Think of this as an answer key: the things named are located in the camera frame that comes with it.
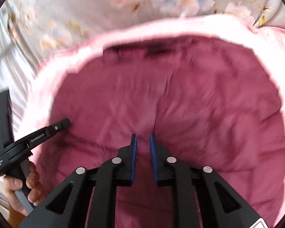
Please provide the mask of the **person's left hand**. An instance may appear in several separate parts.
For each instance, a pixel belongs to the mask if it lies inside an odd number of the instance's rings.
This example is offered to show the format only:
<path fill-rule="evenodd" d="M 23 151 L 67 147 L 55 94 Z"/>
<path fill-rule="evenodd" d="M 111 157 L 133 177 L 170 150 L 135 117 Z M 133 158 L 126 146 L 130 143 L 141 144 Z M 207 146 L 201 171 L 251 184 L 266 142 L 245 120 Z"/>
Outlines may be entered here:
<path fill-rule="evenodd" d="M 37 206 L 43 201 L 43 199 L 45 199 L 46 192 L 42 183 L 40 183 L 40 175 L 36 171 L 36 165 L 33 162 L 29 161 L 28 169 L 29 175 L 26 179 L 26 185 L 30 189 L 30 193 L 28 194 L 28 201 L 34 206 Z M 15 195 L 15 191 L 22 189 L 22 181 L 11 176 L 4 176 L 2 186 L 4 195 L 7 198 L 11 208 L 21 213 L 22 215 L 27 216 L 28 212 L 21 205 Z"/>

